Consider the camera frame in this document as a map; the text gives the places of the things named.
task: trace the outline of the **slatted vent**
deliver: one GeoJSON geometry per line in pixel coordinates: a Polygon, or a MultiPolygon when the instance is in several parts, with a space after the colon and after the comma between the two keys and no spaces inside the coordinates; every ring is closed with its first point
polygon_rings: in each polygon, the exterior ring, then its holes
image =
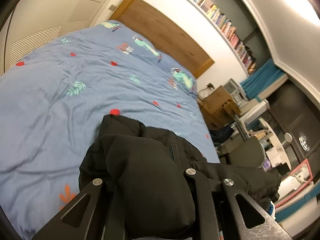
{"type": "Polygon", "coordinates": [[[88,21],[79,21],[79,22],[71,22],[67,23],[65,29],[63,30],[61,35],[65,35],[70,32],[78,31],[83,29],[87,25],[88,21]]]}
{"type": "Polygon", "coordinates": [[[62,25],[49,28],[29,35],[10,46],[9,66],[15,64],[18,59],[59,36],[62,25]]]}

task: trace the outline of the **headboard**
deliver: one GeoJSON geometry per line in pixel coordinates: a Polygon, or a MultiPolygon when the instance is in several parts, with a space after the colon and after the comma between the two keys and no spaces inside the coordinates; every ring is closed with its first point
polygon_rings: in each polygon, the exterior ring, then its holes
{"type": "Polygon", "coordinates": [[[123,0],[110,20],[117,20],[146,37],[156,49],[173,57],[195,78],[214,63],[184,30],[143,0],[123,0]]]}

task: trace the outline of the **blue bedsheet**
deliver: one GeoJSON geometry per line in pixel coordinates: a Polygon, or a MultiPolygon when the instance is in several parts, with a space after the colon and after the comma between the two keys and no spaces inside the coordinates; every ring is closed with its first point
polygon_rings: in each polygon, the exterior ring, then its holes
{"type": "Polygon", "coordinates": [[[115,22],[69,33],[0,77],[0,204],[31,239],[79,192],[79,166],[105,114],[174,131],[219,162],[192,75],[115,22]]]}

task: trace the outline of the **dark clothes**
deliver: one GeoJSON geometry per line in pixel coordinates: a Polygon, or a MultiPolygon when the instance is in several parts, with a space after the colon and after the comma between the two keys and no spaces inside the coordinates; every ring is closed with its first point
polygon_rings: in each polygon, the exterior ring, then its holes
{"type": "Polygon", "coordinates": [[[132,238],[183,238],[195,221],[195,205],[183,172],[170,156],[177,145],[190,167],[221,181],[231,178],[264,209],[281,178],[258,169],[207,163],[197,148],[173,132],[137,120],[106,115],[98,139],[80,166],[79,188],[95,178],[115,181],[124,197],[132,238]]]}

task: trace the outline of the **blue curtain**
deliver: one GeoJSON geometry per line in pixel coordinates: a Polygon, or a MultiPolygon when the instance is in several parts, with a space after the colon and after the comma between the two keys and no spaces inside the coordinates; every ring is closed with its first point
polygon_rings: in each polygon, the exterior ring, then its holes
{"type": "Polygon", "coordinates": [[[252,76],[248,77],[240,84],[249,99],[255,98],[260,102],[261,99],[257,97],[257,95],[283,74],[284,72],[273,63],[272,59],[269,59],[252,76]]]}

